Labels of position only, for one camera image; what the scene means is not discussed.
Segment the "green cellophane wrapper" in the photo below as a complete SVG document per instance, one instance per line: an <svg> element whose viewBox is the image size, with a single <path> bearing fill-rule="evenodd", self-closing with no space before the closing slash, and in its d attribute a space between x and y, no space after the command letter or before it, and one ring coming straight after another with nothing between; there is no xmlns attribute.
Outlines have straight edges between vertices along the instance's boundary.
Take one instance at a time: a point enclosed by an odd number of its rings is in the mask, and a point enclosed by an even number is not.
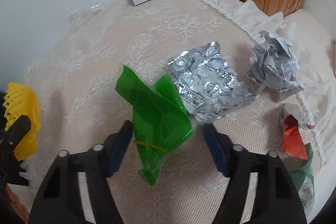
<svg viewBox="0 0 336 224"><path fill-rule="evenodd" d="M142 162L138 174L154 186L166 156L193 135L187 110L167 74L149 86L123 65L115 89L133 106L134 142Z"/></svg>

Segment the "dark green white wrapper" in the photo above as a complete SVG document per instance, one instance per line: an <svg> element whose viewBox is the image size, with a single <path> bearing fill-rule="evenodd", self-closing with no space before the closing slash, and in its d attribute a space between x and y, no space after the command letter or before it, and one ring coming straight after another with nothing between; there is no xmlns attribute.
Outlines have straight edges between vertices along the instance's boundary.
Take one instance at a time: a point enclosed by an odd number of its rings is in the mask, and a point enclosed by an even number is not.
<svg viewBox="0 0 336 224"><path fill-rule="evenodd" d="M289 172L291 179L297 189L299 199L302 203L306 217L309 216L315 202L314 177L311 170L313 160L313 150L310 143L305 145L307 160L303 160L301 164Z"/></svg>

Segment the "red crumpled wrapper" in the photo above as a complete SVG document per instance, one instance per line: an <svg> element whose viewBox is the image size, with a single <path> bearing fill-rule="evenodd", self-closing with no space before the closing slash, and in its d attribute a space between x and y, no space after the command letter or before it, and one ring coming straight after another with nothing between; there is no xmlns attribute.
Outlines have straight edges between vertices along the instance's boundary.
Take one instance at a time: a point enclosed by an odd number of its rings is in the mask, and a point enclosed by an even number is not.
<svg viewBox="0 0 336 224"><path fill-rule="evenodd" d="M299 132L298 121L294 118L294 116L289 115L284 119L283 125L283 151L292 157L307 160L308 156Z"/></svg>

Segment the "silver foil blister pack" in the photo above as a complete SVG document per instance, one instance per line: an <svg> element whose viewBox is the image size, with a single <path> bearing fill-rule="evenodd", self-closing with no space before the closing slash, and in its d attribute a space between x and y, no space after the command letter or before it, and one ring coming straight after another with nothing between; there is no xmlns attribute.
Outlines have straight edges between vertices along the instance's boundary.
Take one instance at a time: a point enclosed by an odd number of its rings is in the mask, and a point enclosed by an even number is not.
<svg viewBox="0 0 336 224"><path fill-rule="evenodd" d="M167 72L186 110L200 124L213 123L258 97L238 77L220 49L218 42L210 42L183 51L167 62Z"/></svg>

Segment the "crumpled grey printed paper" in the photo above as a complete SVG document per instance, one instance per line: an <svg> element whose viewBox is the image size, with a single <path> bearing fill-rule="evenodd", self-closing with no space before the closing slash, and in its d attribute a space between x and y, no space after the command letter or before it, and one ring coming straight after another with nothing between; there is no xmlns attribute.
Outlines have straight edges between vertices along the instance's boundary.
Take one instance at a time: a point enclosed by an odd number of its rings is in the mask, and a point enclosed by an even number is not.
<svg viewBox="0 0 336 224"><path fill-rule="evenodd" d="M247 77L259 86L258 92L269 87L279 92L282 102L303 91L303 83L295 76L299 65L293 45L274 32L261 31L260 38L244 67Z"/></svg>

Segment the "pink bed sheet mattress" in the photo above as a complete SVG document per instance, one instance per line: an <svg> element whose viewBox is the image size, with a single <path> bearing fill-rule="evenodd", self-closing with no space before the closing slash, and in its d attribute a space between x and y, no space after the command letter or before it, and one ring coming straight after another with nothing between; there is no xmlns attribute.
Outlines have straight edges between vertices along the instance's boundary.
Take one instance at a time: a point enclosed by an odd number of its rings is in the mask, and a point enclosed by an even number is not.
<svg viewBox="0 0 336 224"><path fill-rule="evenodd" d="M335 79L335 39L306 10L299 9L286 16L284 23L295 23L297 36L294 53L302 72L311 72L326 82Z"/></svg>

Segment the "clear plastic bottle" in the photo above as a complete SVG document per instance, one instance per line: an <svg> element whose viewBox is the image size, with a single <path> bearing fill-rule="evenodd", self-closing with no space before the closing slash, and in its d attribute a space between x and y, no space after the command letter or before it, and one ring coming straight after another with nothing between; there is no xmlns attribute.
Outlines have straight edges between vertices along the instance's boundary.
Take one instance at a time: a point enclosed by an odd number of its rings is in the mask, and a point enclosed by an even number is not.
<svg viewBox="0 0 336 224"><path fill-rule="evenodd" d="M99 2L92 3L89 9L76 10L73 14L68 14L64 19L64 25L71 28L81 27L87 20L101 12Z"/></svg>

